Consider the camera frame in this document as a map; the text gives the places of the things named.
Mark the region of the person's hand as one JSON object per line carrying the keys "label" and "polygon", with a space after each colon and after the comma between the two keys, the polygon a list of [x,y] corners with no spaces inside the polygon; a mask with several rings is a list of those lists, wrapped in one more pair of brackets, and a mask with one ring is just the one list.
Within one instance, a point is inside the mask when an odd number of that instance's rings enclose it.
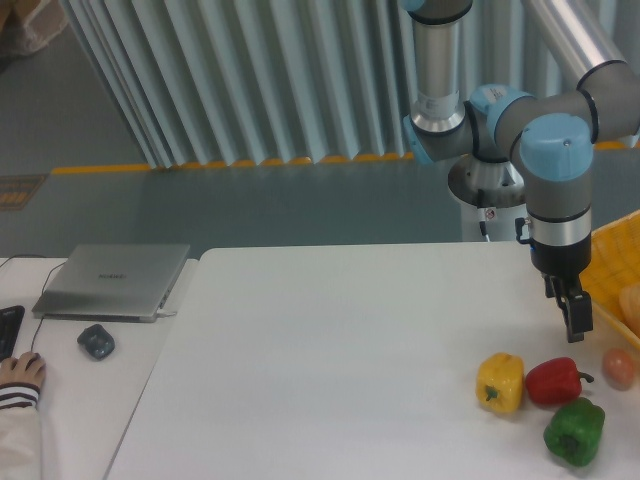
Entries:
{"label": "person's hand", "polygon": [[28,351],[23,353],[19,358],[9,357],[3,360],[1,362],[1,386],[24,384],[30,388],[40,390],[45,382],[46,368],[37,376],[32,376],[27,371],[27,364],[34,354],[35,352]]}

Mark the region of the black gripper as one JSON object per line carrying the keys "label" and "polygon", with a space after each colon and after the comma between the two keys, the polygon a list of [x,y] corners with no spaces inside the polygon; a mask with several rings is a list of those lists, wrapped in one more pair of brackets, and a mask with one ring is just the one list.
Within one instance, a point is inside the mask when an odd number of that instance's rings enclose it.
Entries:
{"label": "black gripper", "polygon": [[564,246],[550,246],[536,240],[531,242],[532,264],[542,272],[545,296],[554,298],[562,311],[568,343],[584,340],[593,330],[591,296],[577,277],[571,279],[557,276],[578,276],[591,262],[591,239]]}

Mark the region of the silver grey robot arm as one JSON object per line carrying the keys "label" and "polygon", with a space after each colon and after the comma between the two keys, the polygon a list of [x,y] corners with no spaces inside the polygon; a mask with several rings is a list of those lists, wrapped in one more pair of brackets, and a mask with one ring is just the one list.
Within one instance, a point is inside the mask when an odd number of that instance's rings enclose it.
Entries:
{"label": "silver grey robot arm", "polygon": [[580,274],[591,260],[596,143],[639,133],[639,79],[583,1],[527,1],[525,11],[572,91],[547,98],[500,84],[459,90],[460,26],[468,1],[405,1],[412,22],[417,97],[405,135],[421,163],[455,159],[450,191],[485,226],[492,209],[518,207],[528,246],[569,342],[593,328]]}

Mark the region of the white striped sleeve forearm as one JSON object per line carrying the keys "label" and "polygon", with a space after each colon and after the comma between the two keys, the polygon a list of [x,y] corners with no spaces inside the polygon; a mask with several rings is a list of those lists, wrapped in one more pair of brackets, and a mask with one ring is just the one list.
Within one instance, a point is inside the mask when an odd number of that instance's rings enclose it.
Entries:
{"label": "white striped sleeve forearm", "polygon": [[40,390],[9,382],[1,386],[1,478],[41,479]]}

